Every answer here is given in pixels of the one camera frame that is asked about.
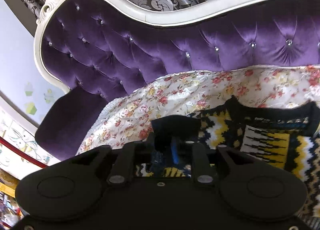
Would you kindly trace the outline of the floral bedspread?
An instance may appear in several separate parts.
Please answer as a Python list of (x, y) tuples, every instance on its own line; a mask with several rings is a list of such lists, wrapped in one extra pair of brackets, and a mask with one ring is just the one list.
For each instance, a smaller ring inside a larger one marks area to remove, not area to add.
[(152, 120), (212, 109), (232, 96), (254, 108), (289, 109), (318, 102), (319, 66), (200, 70), (161, 77), (108, 103), (82, 140), (78, 154), (104, 144), (119, 149), (125, 143), (144, 140)]

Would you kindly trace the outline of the yellow black patterned knit sweater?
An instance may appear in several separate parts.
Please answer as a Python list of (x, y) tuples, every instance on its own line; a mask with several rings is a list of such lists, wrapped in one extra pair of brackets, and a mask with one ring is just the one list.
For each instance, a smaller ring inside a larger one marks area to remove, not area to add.
[[(319, 217), (319, 107), (252, 108), (231, 97), (187, 116), (152, 121), (153, 133), (192, 140), (206, 148), (222, 198), (259, 218), (300, 210)], [(150, 165), (136, 174), (151, 176)], [(191, 176), (186, 163), (167, 165), (163, 177)]]

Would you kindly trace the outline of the purple tufted velvet headboard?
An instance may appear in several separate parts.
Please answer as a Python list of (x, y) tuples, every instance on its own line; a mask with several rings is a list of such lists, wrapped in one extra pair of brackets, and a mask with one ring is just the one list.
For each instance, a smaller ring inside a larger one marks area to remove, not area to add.
[(34, 60), (65, 93), (35, 140), (65, 160), (107, 103), (164, 75), (319, 64), (319, 0), (210, 0), (169, 12), (129, 0), (46, 0)]

